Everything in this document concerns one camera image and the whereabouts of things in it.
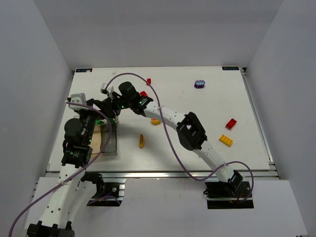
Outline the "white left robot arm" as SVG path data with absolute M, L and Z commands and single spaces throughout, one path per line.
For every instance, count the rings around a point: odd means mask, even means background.
M 90 199 L 102 196 L 104 182 L 99 173 L 88 172 L 92 148 L 90 146 L 96 121 L 101 112 L 93 110 L 93 100 L 85 94 L 72 94 L 67 100 L 78 118 L 65 125 L 63 158 L 57 188 L 52 192 L 44 213 L 36 224 L 27 229 L 29 237 L 73 237 L 75 220 Z

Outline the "yellow arch lego piece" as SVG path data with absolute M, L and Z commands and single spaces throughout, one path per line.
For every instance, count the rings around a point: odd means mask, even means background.
M 143 134 L 140 134 L 139 136 L 139 141 L 138 141 L 138 146 L 140 149 L 142 149 L 145 145 L 145 138 Z

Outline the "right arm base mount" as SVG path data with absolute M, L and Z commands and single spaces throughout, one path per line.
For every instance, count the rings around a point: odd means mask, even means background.
M 251 186 L 243 181 L 237 191 L 231 191 L 227 185 L 221 182 L 205 182 L 203 195 L 206 197 L 207 209 L 254 209 Z

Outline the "yellow two-by-three lego brick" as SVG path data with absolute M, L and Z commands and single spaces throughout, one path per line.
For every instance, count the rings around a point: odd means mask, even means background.
M 227 137 L 226 135 L 222 134 L 219 137 L 219 141 L 225 144 L 226 146 L 230 147 L 233 144 L 233 140 Z

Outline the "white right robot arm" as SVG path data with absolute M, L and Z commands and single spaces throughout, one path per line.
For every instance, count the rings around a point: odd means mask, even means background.
M 119 90 L 120 94 L 106 83 L 101 86 L 101 93 L 111 99 L 108 104 L 115 115 L 122 109 L 131 109 L 135 114 L 165 122 L 177 132 L 182 147 L 197 154 L 215 172 L 227 196 L 232 197 L 238 192 L 242 176 L 214 150 L 196 114 L 182 114 L 163 108 L 157 100 L 142 96 L 128 81 L 120 84 Z

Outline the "green two-by-two lego brick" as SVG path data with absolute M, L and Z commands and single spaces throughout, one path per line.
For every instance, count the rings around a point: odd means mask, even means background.
M 97 121 L 96 121 L 96 124 L 97 124 L 97 125 L 101 125 L 101 124 L 104 124 L 104 122 L 103 122 L 102 120 L 97 120 Z

